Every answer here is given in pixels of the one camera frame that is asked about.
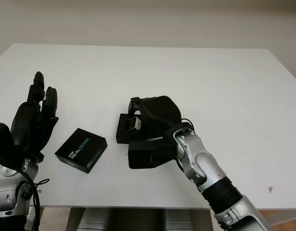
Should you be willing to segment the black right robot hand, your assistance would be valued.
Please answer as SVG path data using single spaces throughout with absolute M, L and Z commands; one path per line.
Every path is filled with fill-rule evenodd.
M 181 121 L 181 112 L 170 97 L 133 97 L 128 106 L 125 130 L 132 138 L 152 140 L 162 138 Z

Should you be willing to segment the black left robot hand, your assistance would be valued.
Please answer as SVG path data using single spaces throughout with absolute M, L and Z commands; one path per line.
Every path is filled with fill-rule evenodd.
M 43 74 L 36 72 L 27 100 L 19 106 L 12 122 L 11 134 L 20 154 L 43 161 L 41 150 L 47 145 L 59 120 L 57 103 L 56 89 L 45 89 Z

